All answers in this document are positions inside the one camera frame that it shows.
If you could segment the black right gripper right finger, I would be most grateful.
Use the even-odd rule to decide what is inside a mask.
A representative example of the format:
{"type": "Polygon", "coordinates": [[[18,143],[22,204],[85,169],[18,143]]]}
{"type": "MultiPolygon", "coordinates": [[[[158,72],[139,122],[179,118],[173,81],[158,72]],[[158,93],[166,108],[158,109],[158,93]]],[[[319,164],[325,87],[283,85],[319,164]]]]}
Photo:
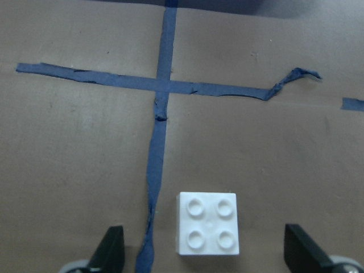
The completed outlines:
{"type": "Polygon", "coordinates": [[[298,224],[286,224],[284,261],[291,272],[351,272],[349,262],[334,262],[298,224]]]}

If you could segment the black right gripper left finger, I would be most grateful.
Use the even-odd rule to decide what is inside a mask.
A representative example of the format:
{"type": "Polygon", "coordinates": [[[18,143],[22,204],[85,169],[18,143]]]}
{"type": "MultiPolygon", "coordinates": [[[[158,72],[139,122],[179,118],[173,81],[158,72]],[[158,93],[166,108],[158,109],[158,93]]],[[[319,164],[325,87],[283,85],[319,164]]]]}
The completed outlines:
{"type": "Polygon", "coordinates": [[[110,226],[88,264],[87,272],[120,273],[125,265],[123,226],[110,226]]]}

